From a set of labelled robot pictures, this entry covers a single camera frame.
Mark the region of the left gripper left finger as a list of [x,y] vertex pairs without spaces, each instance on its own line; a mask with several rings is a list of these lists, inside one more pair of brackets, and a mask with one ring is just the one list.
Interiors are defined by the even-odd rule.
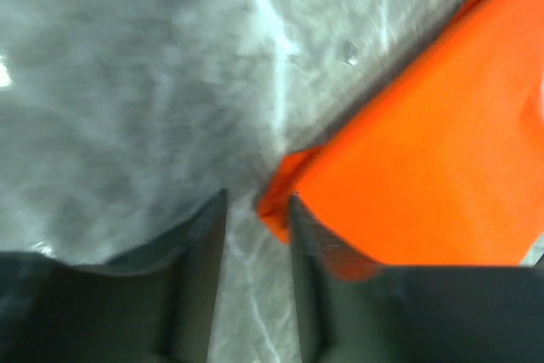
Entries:
[[4,362],[204,362],[228,196],[106,264],[1,256]]

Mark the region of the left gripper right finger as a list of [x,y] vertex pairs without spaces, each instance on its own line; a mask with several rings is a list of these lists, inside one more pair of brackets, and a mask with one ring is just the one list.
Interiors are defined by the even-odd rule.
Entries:
[[540,362],[543,267],[391,267],[288,205],[304,362]]

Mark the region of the orange t-shirt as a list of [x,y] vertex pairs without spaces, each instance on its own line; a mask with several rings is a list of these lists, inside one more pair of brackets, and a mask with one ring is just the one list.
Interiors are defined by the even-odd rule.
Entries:
[[258,204],[282,241],[296,201],[379,264],[534,264],[543,236],[543,0],[467,0],[330,141],[284,158]]

